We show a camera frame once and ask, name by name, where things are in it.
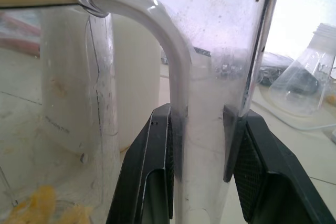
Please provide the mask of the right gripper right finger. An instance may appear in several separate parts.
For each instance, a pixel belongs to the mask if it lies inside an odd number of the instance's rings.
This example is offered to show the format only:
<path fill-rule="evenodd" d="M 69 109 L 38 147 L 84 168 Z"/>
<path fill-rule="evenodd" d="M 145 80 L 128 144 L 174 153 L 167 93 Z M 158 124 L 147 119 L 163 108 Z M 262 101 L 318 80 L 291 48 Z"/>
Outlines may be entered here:
<path fill-rule="evenodd" d="M 253 110 L 223 108 L 223 180 L 235 180 L 247 223 L 335 223 L 296 155 Z"/>

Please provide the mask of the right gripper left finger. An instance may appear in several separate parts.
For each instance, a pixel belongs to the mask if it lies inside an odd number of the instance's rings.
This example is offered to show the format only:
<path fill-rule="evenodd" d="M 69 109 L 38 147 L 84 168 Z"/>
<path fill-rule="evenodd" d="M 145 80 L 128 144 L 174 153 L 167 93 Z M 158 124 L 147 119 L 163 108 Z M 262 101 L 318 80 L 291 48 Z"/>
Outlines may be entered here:
<path fill-rule="evenodd" d="M 183 222 L 182 165 L 188 107 L 152 111 L 127 150 L 107 223 Z"/>

